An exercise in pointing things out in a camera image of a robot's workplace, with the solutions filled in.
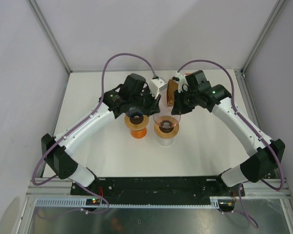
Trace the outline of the blue ribbed glass dripper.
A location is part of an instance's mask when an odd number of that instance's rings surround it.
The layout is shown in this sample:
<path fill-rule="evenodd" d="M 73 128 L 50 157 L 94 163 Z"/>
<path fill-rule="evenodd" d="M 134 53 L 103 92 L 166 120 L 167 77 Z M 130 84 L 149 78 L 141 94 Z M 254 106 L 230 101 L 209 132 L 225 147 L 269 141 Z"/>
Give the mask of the blue ribbed glass dripper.
<path fill-rule="evenodd" d="M 140 118 L 141 116 L 144 115 L 144 113 L 143 113 L 140 109 L 137 109 L 137 108 L 131 108 L 129 111 L 126 112 L 126 115 L 127 115 L 129 118 L 135 118 L 135 117 Z"/>

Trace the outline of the pink glass dripper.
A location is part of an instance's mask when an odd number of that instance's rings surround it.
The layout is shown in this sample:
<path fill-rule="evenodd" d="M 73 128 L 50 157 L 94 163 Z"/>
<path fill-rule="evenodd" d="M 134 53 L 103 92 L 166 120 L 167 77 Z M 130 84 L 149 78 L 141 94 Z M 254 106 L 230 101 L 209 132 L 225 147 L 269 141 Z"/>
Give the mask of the pink glass dripper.
<path fill-rule="evenodd" d="M 153 115 L 154 122 L 160 127 L 164 129 L 170 129 L 175 127 L 180 119 L 180 114 L 173 115 L 172 107 L 162 108 L 159 113 Z"/>

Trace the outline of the clear glass carafe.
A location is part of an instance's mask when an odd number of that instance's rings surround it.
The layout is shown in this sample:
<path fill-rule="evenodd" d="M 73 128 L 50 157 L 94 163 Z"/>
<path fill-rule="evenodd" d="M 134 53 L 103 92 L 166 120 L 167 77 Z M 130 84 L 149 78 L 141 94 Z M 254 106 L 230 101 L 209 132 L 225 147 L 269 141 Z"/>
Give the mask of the clear glass carafe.
<path fill-rule="evenodd" d="M 174 142 L 174 138 L 157 137 L 157 142 L 162 146 L 170 146 Z"/>

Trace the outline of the orange glass carafe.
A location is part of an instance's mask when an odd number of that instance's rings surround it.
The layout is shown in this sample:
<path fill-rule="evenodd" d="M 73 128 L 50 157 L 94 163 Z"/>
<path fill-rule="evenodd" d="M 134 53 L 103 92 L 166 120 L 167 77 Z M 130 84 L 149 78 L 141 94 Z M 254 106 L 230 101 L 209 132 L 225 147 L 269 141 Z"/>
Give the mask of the orange glass carafe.
<path fill-rule="evenodd" d="M 136 138 L 136 139 L 141 139 L 144 138 L 147 134 L 147 129 L 143 128 L 141 130 L 135 131 L 135 130 L 131 130 L 130 131 L 131 135 Z"/>

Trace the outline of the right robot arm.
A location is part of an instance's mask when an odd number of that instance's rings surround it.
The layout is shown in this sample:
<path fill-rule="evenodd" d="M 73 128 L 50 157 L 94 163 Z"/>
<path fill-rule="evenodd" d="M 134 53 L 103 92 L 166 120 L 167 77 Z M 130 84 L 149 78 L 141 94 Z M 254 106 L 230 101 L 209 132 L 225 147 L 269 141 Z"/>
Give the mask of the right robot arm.
<path fill-rule="evenodd" d="M 284 142 L 273 140 L 245 117 L 232 103 L 233 93 L 221 84 L 211 86 L 202 70 L 188 75 L 176 72 L 172 79 L 178 83 L 172 115 L 190 113 L 197 106 L 207 109 L 231 130 L 249 156 L 217 177 L 218 194 L 228 195 L 235 185 L 245 181 L 256 183 L 277 169 L 284 154 Z"/>

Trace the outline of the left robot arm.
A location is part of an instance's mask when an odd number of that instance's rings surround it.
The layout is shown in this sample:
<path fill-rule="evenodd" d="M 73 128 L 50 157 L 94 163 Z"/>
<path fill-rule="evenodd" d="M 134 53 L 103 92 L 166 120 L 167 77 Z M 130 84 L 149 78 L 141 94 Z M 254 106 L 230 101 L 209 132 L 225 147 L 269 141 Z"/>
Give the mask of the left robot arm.
<path fill-rule="evenodd" d="M 114 121 L 123 113 L 137 110 L 146 116 L 160 112 L 160 91 L 167 82 L 159 77 L 147 82 L 141 75 L 128 75 L 123 84 L 106 91 L 94 109 L 79 122 L 56 136 L 42 137 L 43 159 L 60 179 L 70 179 L 81 185 L 88 195 L 97 192 L 97 177 L 73 159 L 78 147 L 96 131 Z"/>

